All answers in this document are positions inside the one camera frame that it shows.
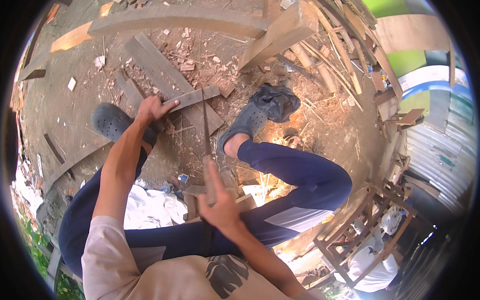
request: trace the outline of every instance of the t-shirt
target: t-shirt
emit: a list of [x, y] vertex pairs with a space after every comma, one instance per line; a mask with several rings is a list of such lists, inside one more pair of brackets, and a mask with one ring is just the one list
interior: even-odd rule
[[[92, 219], [82, 268], [87, 300], [291, 299], [233, 255], [162, 260], [141, 274], [122, 224], [110, 216]], [[305, 291], [293, 299], [324, 298], [316, 291]]]

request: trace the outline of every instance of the dirt ground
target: dirt ground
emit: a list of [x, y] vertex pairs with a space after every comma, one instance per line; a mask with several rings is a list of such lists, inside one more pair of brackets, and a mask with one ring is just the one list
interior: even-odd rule
[[[63, 34], [98, 18], [100, 6], [107, 2], [107, 0], [75, 0], [70, 7], [61, 7], [55, 19], [44, 25], [33, 57]], [[162, 5], [162, 2], [148, 2], [147, 5]], [[170, 0], [168, 2], [225, 7], [247, 14], [252, 13], [252, 8], [263, 8], [263, 1], [259, 0]], [[126, 1], [121, 4], [114, 3], [110, 13], [120, 12], [125, 8]], [[235, 67], [238, 62], [235, 56], [241, 55], [253, 39], [193, 28], [189, 31], [189, 38], [186, 38], [182, 37], [184, 28], [167, 28], [170, 31], [168, 35], [165, 34], [164, 29], [166, 28], [151, 28], [143, 32], [157, 47], [164, 42], [168, 43], [162, 51], [164, 54], [168, 55], [175, 51], [188, 52], [190, 59], [202, 63], [196, 64], [194, 71], [184, 73], [191, 83], [197, 81], [205, 84], [210, 79], [199, 78], [198, 72], [199, 69], [208, 69], [212, 65], [217, 65], [212, 57], [202, 58], [204, 55], [215, 54], [221, 59], [217, 70], [224, 69], [217, 72], [223, 78], [230, 79], [235, 85], [235, 90], [227, 99], [217, 96], [208, 101], [225, 121], [225, 124], [210, 136], [214, 149], [221, 134], [234, 121], [240, 109], [262, 83], [280, 84], [289, 79], [293, 82], [294, 93], [301, 100], [300, 108], [290, 116], [289, 122], [269, 122], [255, 137], [255, 141], [285, 144], [283, 137], [286, 134], [302, 132], [304, 146], [299, 146], [298, 149], [332, 160], [347, 170], [351, 176], [352, 195], [335, 212], [336, 216], [332, 221], [318, 225], [275, 247], [276, 253], [285, 261], [291, 262], [294, 258], [302, 257], [311, 249], [309, 244], [315, 236], [328, 235], [342, 223], [349, 212], [356, 208], [365, 193], [365, 189], [362, 189], [366, 185], [365, 178], [374, 178], [380, 168], [386, 144], [379, 133], [380, 126], [377, 123], [377, 110], [373, 101], [375, 90], [372, 81], [356, 69], [357, 76], [363, 85], [363, 93], [358, 95], [358, 101], [364, 109], [361, 112], [358, 107], [348, 106], [347, 94], [343, 89], [340, 88], [340, 92], [336, 95], [324, 94], [321, 89], [298, 73], [287, 72], [279, 61], [268, 63], [267, 66], [271, 67], [271, 71], [266, 73], [256, 68], [249, 74], [237, 74]], [[68, 160], [84, 145], [98, 137], [90, 125], [90, 115], [99, 103], [115, 103], [131, 117], [135, 116], [128, 98], [121, 95], [122, 92], [114, 84], [114, 69], [123, 67], [130, 76], [134, 74], [136, 76], [134, 80], [147, 95], [156, 91], [148, 78], [143, 78], [143, 74], [135, 68], [134, 61], [127, 64], [130, 57], [123, 48], [123, 44], [138, 32], [121, 32], [113, 36], [105, 36], [104, 39], [86, 41], [47, 62], [45, 66], [47, 74], [44, 78], [27, 82], [27, 95], [21, 110], [26, 154], [32, 161], [36, 161], [36, 155], [40, 154], [44, 178], [48, 178], [60, 166], [43, 137], [45, 133], [55, 141], [62, 155]], [[245, 41], [245, 43], [226, 36]], [[177, 49], [176, 45], [179, 41], [182, 44]], [[330, 45], [329, 40], [318, 36], [310, 37], [308, 41], [316, 46]], [[103, 54], [106, 56], [106, 65], [99, 71], [94, 66], [94, 59]], [[175, 63], [176, 59], [171, 56], [172, 62]], [[330, 55], [330, 59], [340, 70], [343, 70], [334, 52]], [[73, 92], [67, 88], [71, 77], [77, 81]], [[140, 178], [153, 188], [164, 180], [170, 180], [171, 176], [177, 177], [185, 173], [190, 176], [188, 185], [202, 184], [202, 165], [198, 158], [203, 154], [203, 130], [191, 128], [192, 125], [179, 112], [168, 115], [168, 123], [169, 130], [158, 136], [158, 143], [147, 159]], [[88, 181], [95, 174], [105, 161], [111, 145], [111, 143], [106, 145], [75, 165], [72, 168], [75, 180], [63, 175], [54, 184], [52, 189], [54, 195], [50, 195], [46, 200], [47, 216], [43, 220], [46, 224], [44, 229], [49, 234], [54, 235], [55, 224], [65, 210], [66, 206], [63, 205], [61, 198], [70, 192], [75, 195], [81, 182]], [[232, 169], [239, 184], [256, 180], [265, 185], [266, 201], [285, 195], [291, 189], [291, 186], [274, 176], [259, 174], [246, 163], [225, 158], [218, 151], [215, 159], [219, 169]], [[314, 261], [318, 259], [304, 266], [305, 272], [317, 267]]]

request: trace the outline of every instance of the wooden chair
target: wooden chair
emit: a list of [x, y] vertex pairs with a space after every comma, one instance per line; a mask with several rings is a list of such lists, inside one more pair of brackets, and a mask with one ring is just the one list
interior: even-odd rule
[[[402, 236], [403, 232], [407, 228], [408, 224], [417, 215], [417, 211], [404, 202], [404, 193], [400, 187], [395, 186], [389, 181], [383, 181], [381, 185], [373, 183], [370, 179], [367, 179], [368, 193], [360, 203], [359, 207], [353, 212], [353, 214], [346, 220], [346, 222], [334, 233], [332, 233], [327, 239], [319, 240], [315, 238], [313, 240], [316, 247], [322, 252], [324, 258], [335, 268], [337, 272], [344, 278], [347, 285], [354, 288], [362, 279], [367, 276], [384, 258], [392, 253], [396, 242]], [[377, 213], [372, 215], [373, 203], [379, 206]], [[395, 203], [408, 212], [408, 217], [403, 225], [397, 230], [395, 236], [376, 258], [376, 260], [355, 280], [352, 281], [347, 274], [347, 262], [361, 249], [362, 245], [370, 238], [372, 232], [380, 225], [382, 216], [388, 210], [390, 205]], [[361, 234], [352, 233], [349, 231], [352, 222], [366, 210], [367, 215], [364, 218], [366, 225]], [[345, 236], [345, 240], [338, 241], [342, 236]], [[341, 253], [336, 250], [337, 246], [346, 247]]]

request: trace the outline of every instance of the plastic bag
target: plastic bag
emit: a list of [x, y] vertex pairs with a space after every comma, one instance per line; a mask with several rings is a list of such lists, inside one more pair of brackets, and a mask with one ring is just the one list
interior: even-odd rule
[[289, 121], [290, 115], [300, 107], [300, 99], [283, 85], [263, 84], [248, 102], [253, 102], [267, 114], [269, 120], [276, 123]]

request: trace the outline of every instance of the pants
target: pants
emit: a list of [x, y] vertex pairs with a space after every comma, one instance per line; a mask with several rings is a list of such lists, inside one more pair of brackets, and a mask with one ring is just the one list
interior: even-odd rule
[[[271, 173], [298, 187], [285, 197], [240, 214], [248, 230], [269, 249], [321, 223], [348, 198], [352, 189], [350, 176], [343, 168], [315, 154], [277, 144], [246, 141], [240, 146], [238, 157], [256, 170]], [[146, 158], [142, 149], [136, 177]], [[60, 227], [62, 257], [79, 277], [82, 276], [81, 257], [100, 189], [100, 173], [101, 169], [76, 194]], [[162, 259], [199, 255], [202, 232], [202, 223], [196, 222], [126, 230], [125, 237], [142, 272]], [[237, 246], [215, 230], [208, 256], [223, 254], [241, 256]]]
[[[353, 229], [355, 229], [357, 234], [361, 234], [361, 232], [365, 229], [365, 224], [361, 220], [356, 219], [353, 221]], [[362, 245], [362, 247], [359, 248], [359, 250], [365, 247], [370, 247], [370, 252], [382, 252], [384, 249], [384, 240], [382, 239], [382, 233], [379, 227], [373, 231], [373, 234]]]

